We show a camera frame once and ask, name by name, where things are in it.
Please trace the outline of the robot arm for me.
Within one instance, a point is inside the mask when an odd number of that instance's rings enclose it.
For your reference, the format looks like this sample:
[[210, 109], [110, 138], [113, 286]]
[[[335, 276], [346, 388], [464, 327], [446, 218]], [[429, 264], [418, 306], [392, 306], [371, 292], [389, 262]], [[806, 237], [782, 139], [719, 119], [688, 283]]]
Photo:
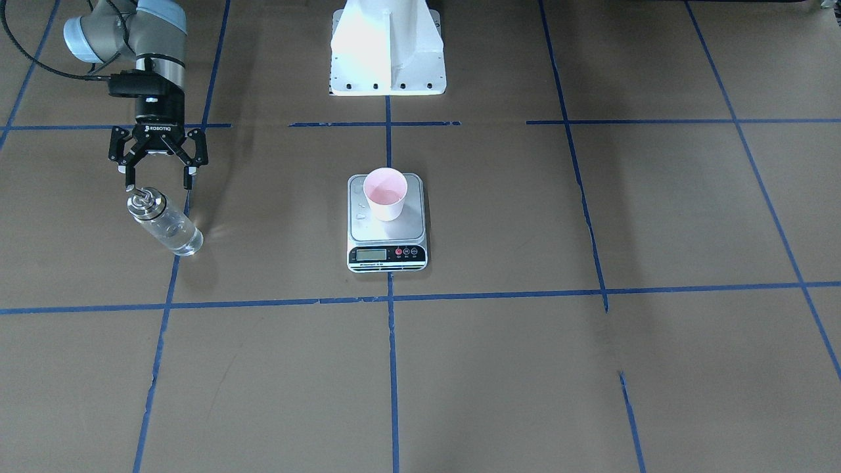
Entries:
[[108, 159], [135, 185], [135, 168], [150, 154], [176, 156], [183, 164], [183, 186], [193, 187], [208, 163], [204, 133], [185, 129], [185, 47], [187, 17], [174, 1], [99, 1], [85, 16], [63, 27], [67, 48], [90, 64], [128, 60], [132, 69], [105, 77], [114, 98], [133, 99], [131, 129], [115, 125]]

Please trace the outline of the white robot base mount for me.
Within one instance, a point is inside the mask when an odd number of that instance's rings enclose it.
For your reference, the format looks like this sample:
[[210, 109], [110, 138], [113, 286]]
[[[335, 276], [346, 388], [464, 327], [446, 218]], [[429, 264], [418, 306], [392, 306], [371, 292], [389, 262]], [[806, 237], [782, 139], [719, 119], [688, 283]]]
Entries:
[[334, 96], [432, 96], [447, 90], [441, 15], [426, 1], [348, 1], [332, 15]]

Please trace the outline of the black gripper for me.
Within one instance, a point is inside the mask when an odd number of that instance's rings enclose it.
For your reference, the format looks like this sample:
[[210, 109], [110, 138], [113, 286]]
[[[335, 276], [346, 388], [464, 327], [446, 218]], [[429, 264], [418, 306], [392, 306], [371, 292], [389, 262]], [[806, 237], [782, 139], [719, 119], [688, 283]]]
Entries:
[[[124, 174], [124, 188], [136, 186], [136, 166], [148, 154], [177, 156], [183, 164], [183, 188], [193, 189], [198, 169], [208, 164], [208, 147], [203, 129], [185, 132], [184, 96], [140, 96], [135, 99], [135, 126], [130, 133], [111, 127], [108, 159]], [[193, 142], [194, 153], [183, 149]]]

